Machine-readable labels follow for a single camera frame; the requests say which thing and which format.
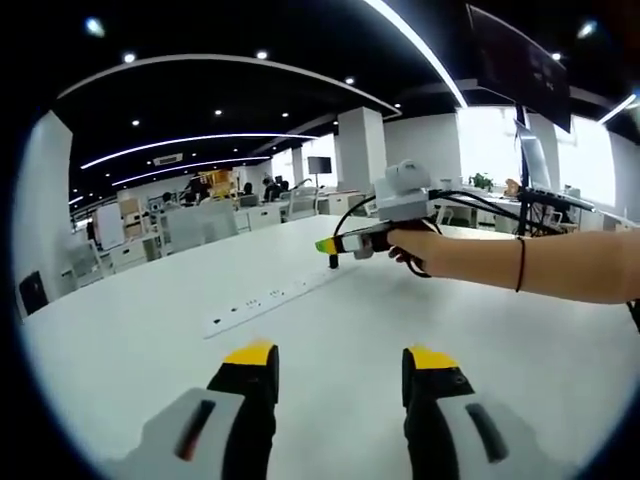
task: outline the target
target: wrist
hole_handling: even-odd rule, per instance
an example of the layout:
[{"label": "wrist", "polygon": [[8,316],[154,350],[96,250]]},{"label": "wrist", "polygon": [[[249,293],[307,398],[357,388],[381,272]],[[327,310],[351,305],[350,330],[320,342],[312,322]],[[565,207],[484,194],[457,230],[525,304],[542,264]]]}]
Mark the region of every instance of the wrist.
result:
[{"label": "wrist", "polygon": [[425,235],[422,269],[432,277],[443,275],[444,252],[450,240],[438,233]]}]

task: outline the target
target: black strap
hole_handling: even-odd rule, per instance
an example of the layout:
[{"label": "black strap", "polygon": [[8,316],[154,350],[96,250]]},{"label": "black strap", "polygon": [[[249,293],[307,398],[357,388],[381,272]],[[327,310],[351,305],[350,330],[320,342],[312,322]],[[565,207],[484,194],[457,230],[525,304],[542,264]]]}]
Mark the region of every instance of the black strap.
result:
[{"label": "black strap", "polygon": [[518,285],[516,286],[516,292],[520,291],[520,287],[522,287],[522,277],[524,274],[524,253],[525,253],[525,247],[524,247],[524,239],[522,237],[516,237],[516,240],[520,241],[520,245],[522,246],[522,248],[520,249],[520,273],[518,273]]}]

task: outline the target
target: led light strip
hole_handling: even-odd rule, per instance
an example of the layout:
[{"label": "led light strip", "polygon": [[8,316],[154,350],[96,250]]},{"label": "led light strip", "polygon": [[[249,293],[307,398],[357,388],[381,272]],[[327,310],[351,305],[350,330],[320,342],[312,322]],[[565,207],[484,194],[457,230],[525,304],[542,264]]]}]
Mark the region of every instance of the led light strip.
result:
[{"label": "led light strip", "polygon": [[97,160],[94,160],[93,162],[85,163],[80,168],[84,170],[86,168],[93,167],[98,163],[106,162],[107,160],[111,160],[112,158],[120,157],[128,153],[139,152],[140,150],[146,150],[147,148],[162,147],[164,145],[172,145],[174,143],[195,142],[198,140],[211,140],[213,138],[251,138],[251,137],[255,137],[255,138],[286,137],[286,138],[301,138],[304,140],[318,139],[318,137],[313,137],[311,135],[289,135],[286,133],[225,133],[223,135],[202,135],[200,137],[176,138],[175,140],[165,140],[164,142],[150,143],[148,145],[142,145],[140,147],[129,148],[127,150],[123,150],[122,152],[112,153],[111,155],[107,155],[106,157],[99,158]]},{"label": "led light strip", "polygon": [[126,178],[124,180],[118,180],[111,184],[112,187],[117,185],[122,185],[123,183],[132,182],[134,180],[139,180],[141,178],[151,177],[153,175],[159,175],[161,173],[172,172],[174,170],[181,170],[184,168],[191,167],[200,167],[202,165],[215,165],[218,163],[229,163],[229,162],[246,162],[248,160],[269,160],[271,157],[246,157],[246,158],[230,158],[229,160],[212,160],[210,162],[200,162],[200,163],[190,163],[189,165],[181,165],[179,167],[171,167],[165,168],[164,170],[158,170],[156,172],[145,173],[144,175],[138,175],[137,177]]},{"label": "led light strip", "polygon": [[631,105],[635,101],[636,98],[637,98],[637,95],[635,93],[632,93],[631,95],[629,95],[627,97],[627,99],[624,102],[622,102],[620,105],[618,105],[616,108],[611,110],[609,113],[607,113],[600,120],[598,120],[598,123],[600,125],[603,125],[603,124],[607,123],[609,120],[611,120],[617,114],[619,114],[622,110],[624,110],[629,105]]},{"label": "led light strip", "polygon": [[440,78],[446,83],[451,90],[451,93],[456,97],[458,103],[462,108],[467,108],[469,105],[466,100],[462,96],[462,93],[456,86],[453,78],[449,75],[449,72],[444,68],[444,65],[436,57],[433,50],[429,48],[429,46],[420,38],[420,36],[409,26],[407,22],[405,22],[400,15],[398,15],[389,5],[384,3],[382,0],[364,0],[369,6],[375,9],[380,15],[389,20],[394,27],[396,27],[400,32],[407,37],[413,45],[420,51],[420,53],[427,59],[427,61],[431,64],[431,66],[438,72]]},{"label": "led light strip", "polygon": [[187,53],[187,54],[181,54],[181,55],[165,55],[162,57],[152,57],[152,58],[145,58],[142,60],[136,60],[135,62],[132,62],[132,63],[123,63],[116,67],[112,67],[102,72],[96,73],[95,75],[85,78],[84,80],[67,88],[64,92],[58,95],[58,100],[68,95],[69,93],[73,92],[74,90],[77,90],[78,88],[84,85],[87,85],[95,80],[98,80],[99,78],[106,77],[107,75],[111,75],[112,73],[127,70],[129,68],[141,67],[143,65],[152,65],[155,63],[177,62],[177,61],[185,61],[185,60],[186,61],[213,60],[213,61],[221,61],[221,62],[237,62],[237,63],[246,63],[249,65],[259,65],[261,67],[269,67],[269,68],[276,68],[279,70],[285,70],[287,72],[296,73],[298,75],[304,75],[306,77],[315,78],[316,80],[330,83],[332,85],[335,85],[336,87],[344,88],[345,90],[349,90],[353,93],[356,93],[394,112],[393,114],[385,118],[392,118],[402,114],[402,112],[398,110],[396,107],[394,107],[393,105],[389,105],[387,102],[383,102],[382,100],[374,97],[373,95],[369,95],[368,93],[363,92],[362,90],[358,90],[357,88],[352,87],[351,85],[347,85],[344,82],[339,82],[338,80],[335,80],[333,78],[320,75],[319,73],[316,73],[316,72],[311,72],[309,70],[304,70],[303,68],[294,67],[293,65],[286,65],[284,63],[273,62],[271,60],[261,60],[261,59],[252,58],[252,57],[240,57],[237,55],[220,55],[217,53]]}]

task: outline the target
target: window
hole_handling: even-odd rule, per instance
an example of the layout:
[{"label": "window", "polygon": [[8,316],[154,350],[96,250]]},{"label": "window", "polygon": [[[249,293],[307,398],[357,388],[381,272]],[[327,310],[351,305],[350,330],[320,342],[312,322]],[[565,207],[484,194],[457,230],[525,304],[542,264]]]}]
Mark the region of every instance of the window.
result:
[{"label": "window", "polygon": [[276,153],[271,159],[271,172],[273,178],[282,176],[282,180],[289,182],[289,186],[293,187],[296,182],[293,178],[293,154],[291,149],[284,152]]},{"label": "window", "polygon": [[559,127],[560,186],[580,189],[585,200],[615,206],[616,179],[611,138],[604,125],[582,117],[571,118],[571,134]]},{"label": "window", "polygon": [[520,179],[521,156],[515,142],[514,107],[470,107],[458,110],[458,141],[463,181],[476,173],[496,185]]},{"label": "window", "polygon": [[309,174],[308,157],[331,157],[331,173],[319,174],[318,184],[325,187],[337,187],[338,167],[336,165],[336,145],[333,134],[302,144],[302,175],[304,178],[311,178],[315,184],[315,175]]}]

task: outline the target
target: hand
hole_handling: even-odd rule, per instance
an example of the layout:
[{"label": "hand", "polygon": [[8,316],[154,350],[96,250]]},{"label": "hand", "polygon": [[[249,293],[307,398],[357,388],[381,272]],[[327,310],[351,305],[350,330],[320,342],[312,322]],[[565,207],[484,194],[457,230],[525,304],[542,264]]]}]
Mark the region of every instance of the hand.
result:
[{"label": "hand", "polygon": [[432,231],[392,230],[387,234],[387,241],[393,245],[389,250],[389,258],[395,258],[398,263],[406,263],[413,259],[415,264],[427,273],[425,262],[430,245],[439,236]]}]

